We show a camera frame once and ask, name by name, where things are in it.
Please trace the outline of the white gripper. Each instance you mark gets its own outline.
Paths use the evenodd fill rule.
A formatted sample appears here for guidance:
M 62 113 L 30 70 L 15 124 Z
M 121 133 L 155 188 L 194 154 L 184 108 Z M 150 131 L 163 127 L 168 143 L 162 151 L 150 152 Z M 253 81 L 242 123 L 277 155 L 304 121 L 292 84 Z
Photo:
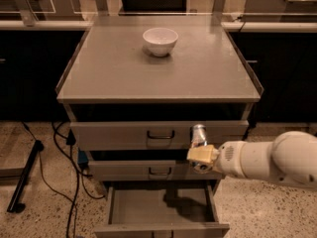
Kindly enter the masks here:
M 243 179 L 245 177 L 241 155 L 245 146 L 244 141 L 229 141 L 220 146 L 217 150 L 213 145 L 190 148 L 187 153 L 187 160 L 205 165 L 212 165 L 213 170 L 225 176 Z

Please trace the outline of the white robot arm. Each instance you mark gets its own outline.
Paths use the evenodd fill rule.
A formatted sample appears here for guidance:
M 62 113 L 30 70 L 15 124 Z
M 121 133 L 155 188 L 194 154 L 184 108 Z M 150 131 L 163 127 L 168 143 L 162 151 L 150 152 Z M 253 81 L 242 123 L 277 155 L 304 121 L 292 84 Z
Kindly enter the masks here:
M 197 173 L 317 189 L 317 137 L 291 131 L 271 142 L 229 141 L 218 149 L 195 144 L 187 160 Z

